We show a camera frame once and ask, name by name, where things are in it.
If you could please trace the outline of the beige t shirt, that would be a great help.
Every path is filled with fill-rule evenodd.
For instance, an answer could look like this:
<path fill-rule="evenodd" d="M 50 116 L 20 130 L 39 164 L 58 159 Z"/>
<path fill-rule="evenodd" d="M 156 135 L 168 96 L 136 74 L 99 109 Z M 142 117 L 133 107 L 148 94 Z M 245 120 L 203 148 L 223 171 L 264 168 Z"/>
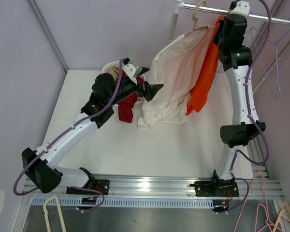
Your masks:
<path fill-rule="evenodd" d="M 113 79 L 116 80 L 119 76 L 119 65 L 115 65 L 115 66 L 111 66 L 109 68 L 106 68 L 103 72 L 111 74 Z M 144 76 L 143 75 L 139 76 L 138 80 L 144 82 L 145 81 Z M 136 103 L 142 102 L 142 101 L 144 101 L 144 98 L 138 97 Z"/>

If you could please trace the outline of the orange t shirt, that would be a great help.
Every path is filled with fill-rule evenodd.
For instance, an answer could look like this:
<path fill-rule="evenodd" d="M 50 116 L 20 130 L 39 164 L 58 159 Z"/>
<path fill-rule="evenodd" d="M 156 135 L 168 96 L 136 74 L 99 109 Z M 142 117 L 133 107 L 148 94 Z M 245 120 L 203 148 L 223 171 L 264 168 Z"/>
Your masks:
<path fill-rule="evenodd" d="M 224 19 L 224 15 L 220 15 L 216 20 L 214 32 L 207 49 L 203 65 L 195 86 L 190 90 L 191 98 L 187 103 L 187 113 L 190 115 L 193 111 L 199 113 L 205 106 L 208 93 L 212 86 L 218 68 L 218 46 L 213 42 L 218 31 L 220 20 Z"/>

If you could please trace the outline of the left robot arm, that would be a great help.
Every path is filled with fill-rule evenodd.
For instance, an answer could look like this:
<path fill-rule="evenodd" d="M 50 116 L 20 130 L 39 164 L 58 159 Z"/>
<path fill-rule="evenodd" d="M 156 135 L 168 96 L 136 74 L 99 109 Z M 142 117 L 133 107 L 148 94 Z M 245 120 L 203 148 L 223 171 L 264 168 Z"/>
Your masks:
<path fill-rule="evenodd" d="M 96 184 L 95 176 L 86 168 L 61 168 L 59 163 L 85 137 L 100 129 L 114 114 L 113 106 L 132 94 L 151 101 L 163 88 L 162 84 L 140 82 L 138 77 L 149 68 L 135 68 L 126 64 L 119 70 L 117 80 L 109 73 L 95 78 L 89 101 L 81 108 L 73 122 L 56 138 L 35 150 L 26 148 L 21 156 L 24 174 L 42 193 L 57 187 L 67 188 L 68 194 L 89 194 Z"/>

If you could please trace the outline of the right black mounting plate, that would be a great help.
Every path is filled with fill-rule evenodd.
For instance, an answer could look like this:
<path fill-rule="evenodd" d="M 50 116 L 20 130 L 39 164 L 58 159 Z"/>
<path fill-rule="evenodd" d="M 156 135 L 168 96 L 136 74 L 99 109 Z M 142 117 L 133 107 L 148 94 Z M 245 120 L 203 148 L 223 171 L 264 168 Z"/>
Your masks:
<path fill-rule="evenodd" d="M 198 197 L 239 197 L 239 188 L 234 179 L 222 181 L 195 181 L 189 184 Z"/>

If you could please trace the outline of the white perforated plastic basket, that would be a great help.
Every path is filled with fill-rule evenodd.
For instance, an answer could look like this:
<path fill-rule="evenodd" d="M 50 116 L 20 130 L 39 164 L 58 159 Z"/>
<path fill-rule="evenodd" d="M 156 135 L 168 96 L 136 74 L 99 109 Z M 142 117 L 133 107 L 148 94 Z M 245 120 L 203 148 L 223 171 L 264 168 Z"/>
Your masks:
<path fill-rule="evenodd" d="M 119 60 L 107 63 L 103 67 L 102 73 L 109 73 L 109 74 L 111 74 L 113 79 L 116 80 L 118 78 L 118 75 L 119 75 Z M 134 108 L 142 107 L 144 101 L 145 101 L 144 97 L 138 97 L 135 104 L 134 104 Z"/>

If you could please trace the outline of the black mounting plate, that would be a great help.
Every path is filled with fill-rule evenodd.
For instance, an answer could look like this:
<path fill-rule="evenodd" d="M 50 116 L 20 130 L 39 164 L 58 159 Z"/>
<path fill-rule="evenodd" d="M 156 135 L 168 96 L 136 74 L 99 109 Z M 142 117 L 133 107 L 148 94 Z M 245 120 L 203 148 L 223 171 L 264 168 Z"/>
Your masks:
<path fill-rule="evenodd" d="M 95 190 L 103 195 L 108 195 L 110 186 L 110 180 L 108 179 L 95 179 L 89 180 L 80 190 L 78 188 L 67 187 L 66 193 L 71 195 L 90 195 L 95 194 L 95 192 L 89 190 Z"/>
<path fill-rule="evenodd" d="M 239 197 L 239 188 L 234 179 L 222 181 L 195 181 L 189 184 L 198 197 Z"/>

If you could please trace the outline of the white t shirt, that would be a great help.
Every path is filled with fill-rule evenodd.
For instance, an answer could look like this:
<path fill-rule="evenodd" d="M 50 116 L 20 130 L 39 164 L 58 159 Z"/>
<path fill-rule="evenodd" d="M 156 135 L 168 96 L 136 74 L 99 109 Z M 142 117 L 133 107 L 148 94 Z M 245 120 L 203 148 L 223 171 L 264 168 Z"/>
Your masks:
<path fill-rule="evenodd" d="M 153 58 L 147 80 L 163 88 L 143 103 L 138 129 L 150 130 L 158 122 L 186 122 L 190 90 L 197 83 L 213 33 L 213 26 L 203 26 L 182 34 Z"/>

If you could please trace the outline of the dark red t shirt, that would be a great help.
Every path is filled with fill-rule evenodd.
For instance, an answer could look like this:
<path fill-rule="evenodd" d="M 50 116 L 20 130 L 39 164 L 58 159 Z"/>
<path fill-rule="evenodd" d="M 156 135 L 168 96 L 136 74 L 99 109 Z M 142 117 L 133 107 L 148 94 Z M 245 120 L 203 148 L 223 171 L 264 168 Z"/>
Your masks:
<path fill-rule="evenodd" d="M 118 103 L 118 119 L 122 122 L 132 123 L 133 107 L 139 98 L 137 93 L 133 93 Z"/>

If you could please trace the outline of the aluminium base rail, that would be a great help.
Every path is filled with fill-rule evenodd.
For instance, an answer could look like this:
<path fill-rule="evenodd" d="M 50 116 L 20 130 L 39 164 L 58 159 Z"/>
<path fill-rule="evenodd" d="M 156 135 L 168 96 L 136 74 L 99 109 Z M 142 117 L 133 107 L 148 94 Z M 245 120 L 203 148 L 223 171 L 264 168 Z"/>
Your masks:
<path fill-rule="evenodd" d="M 133 198 L 188 198 L 196 197 L 195 190 L 189 185 L 195 181 L 207 181 L 208 178 L 188 177 L 148 177 L 125 175 L 98 175 L 97 179 L 110 181 L 108 197 Z M 247 186 L 243 181 L 237 180 L 240 197 L 245 196 Z M 256 178 L 249 192 L 248 199 L 263 199 L 261 188 L 263 179 Z M 268 199 L 285 199 L 282 186 L 277 180 L 265 180 L 264 188 Z"/>

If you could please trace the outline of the beige hanger under white shirt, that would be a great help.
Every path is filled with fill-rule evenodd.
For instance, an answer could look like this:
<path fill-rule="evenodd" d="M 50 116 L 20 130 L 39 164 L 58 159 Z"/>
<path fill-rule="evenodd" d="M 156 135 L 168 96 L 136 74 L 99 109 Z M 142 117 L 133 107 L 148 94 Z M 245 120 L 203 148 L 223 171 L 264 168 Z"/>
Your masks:
<path fill-rule="evenodd" d="M 205 0 L 200 1 L 193 10 L 191 19 L 192 19 L 192 29 L 184 34 L 185 38 L 192 37 L 192 36 L 199 36 L 207 31 L 208 26 L 197 27 L 199 22 L 199 13 L 198 10 L 201 7 L 207 6 L 207 2 Z"/>

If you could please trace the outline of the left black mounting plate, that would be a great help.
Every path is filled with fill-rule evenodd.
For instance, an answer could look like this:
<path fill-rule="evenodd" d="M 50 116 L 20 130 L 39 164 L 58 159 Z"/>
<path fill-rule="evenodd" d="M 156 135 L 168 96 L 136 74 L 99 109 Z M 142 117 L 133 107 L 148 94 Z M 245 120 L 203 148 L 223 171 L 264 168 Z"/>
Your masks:
<path fill-rule="evenodd" d="M 108 195 L 110 186 L 110 180 L 108 179 L 95 179 L 89 180 L 80 190 L 78 188 L 67 187 L 66 193 L 71 195 L 90 195 L 95 194 L 95 192 L 89 190 L 95 190 L 103 195 Z"/>

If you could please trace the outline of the beige hanger on floor right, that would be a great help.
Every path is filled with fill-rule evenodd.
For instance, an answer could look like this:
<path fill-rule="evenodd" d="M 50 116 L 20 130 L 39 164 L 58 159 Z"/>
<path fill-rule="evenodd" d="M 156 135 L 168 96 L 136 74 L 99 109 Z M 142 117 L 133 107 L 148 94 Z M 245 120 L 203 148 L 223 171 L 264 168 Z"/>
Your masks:
<path fill-rule="evenodd" d="M 286 201 L 277 203 L 277 207 L 280 210 L 275 222 L 275 226 L 272 229 L 273 232 L 290 232 L 290 206 Z"/>

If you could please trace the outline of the blue hanger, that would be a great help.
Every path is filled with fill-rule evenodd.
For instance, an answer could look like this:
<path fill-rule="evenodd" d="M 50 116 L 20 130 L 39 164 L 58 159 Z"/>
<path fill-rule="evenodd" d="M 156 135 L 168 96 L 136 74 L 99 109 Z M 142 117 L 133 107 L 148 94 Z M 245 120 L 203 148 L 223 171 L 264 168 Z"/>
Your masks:
<path fill-rule="evenodd" d="M 252 39 L 253 51 L 257 54 L 261 49 L 261 44 L 258 44 L 258 42 L 264 42 L 265 33 L 261 33 L 255 27 L 251 27 L 249 29 L 249 36 Z M 279 54 L 279 46 L 285 36 L 282 35 L 276 40 L 269 39 L 263 52 L 258 57 L 257 61 L 261 67 L 262 75 L 253 88 L 254 93 L 257 92 L 264 82 L 267 82 L 274 98 L 279 99 L 281 97 L 279 62 L 283 57 Z"/>
<path fill-rule="evenodd" d="M 278 48 L 278 46 L 280 45 L 281 42 L 284 41 L 284 38 L 289 35 L 290 33 L 290 28 L 288 29 L 288 31 L 278 40 L 277 44 L 276 44 L 276 49 Z M 275 51 L 275 59 L 276 59 L 276 62 L 280 62 L 284 57 L 285 55 L 289 52 L 290 50 L 290 39 L 285 43 L 285 46 L 281 49 L 280 53 L 278 54 L 277 53 L 277 50 Z"/>

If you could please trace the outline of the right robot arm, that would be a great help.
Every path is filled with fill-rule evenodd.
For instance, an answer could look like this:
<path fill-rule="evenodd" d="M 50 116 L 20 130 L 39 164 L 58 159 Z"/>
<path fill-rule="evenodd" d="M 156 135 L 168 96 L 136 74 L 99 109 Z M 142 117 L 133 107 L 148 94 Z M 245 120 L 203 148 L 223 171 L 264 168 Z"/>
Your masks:
<path fill-rule="evenodd" d="M 232 176 L 237 161 L 249 141 L 265 130 L 265 123 L 259 121 L 255 111 L 251 76 L 248 69 L 252 63 L 250 48 L 243 45 L 247 20 L 239 14 L 229 14 L 219 21 L 214 43 L 218 46 L 219 61 L 229 81 L 232 96 L 232 124 L 221 126 L 223 142 L 218 167 L 211 178 L 210 189 L 214 196 L 226 196 L 231 192 L 238 197 L 235 177 Z"/>

